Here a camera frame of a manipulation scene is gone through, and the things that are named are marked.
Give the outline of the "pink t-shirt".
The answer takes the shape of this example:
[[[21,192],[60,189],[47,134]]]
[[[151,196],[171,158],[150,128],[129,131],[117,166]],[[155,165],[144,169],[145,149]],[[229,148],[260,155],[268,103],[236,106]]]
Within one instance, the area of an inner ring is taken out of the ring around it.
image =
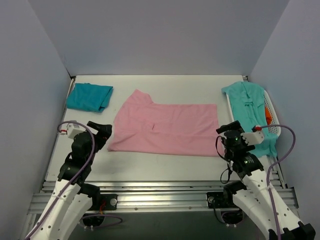
[[[217,157],[216,104],[159,104],[136,89],[114,119],[110,152]]]

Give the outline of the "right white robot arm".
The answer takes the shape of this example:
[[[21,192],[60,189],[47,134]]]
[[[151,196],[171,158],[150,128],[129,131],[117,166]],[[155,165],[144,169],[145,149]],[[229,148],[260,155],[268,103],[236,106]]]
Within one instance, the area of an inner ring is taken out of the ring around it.
[[[239,121],[216,130],[225,149],[223,159],[239,177],[224,186],[223,203],[240,208],[268,240],[313,240],[313,226],[292,212],[271,184],[271,170],[250,152],[264,141],[263,130],[256,125],[246,132]]]

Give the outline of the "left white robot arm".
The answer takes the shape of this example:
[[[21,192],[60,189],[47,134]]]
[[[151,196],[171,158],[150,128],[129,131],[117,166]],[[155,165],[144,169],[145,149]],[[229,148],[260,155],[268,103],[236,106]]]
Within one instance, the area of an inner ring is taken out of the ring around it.
[[[98,186],[86,183],[95,155],[112,135],[112,125],[65,121],[71,151],[59,170],[54,190],[27,240],[67,240],[86,211],[100,206]]]

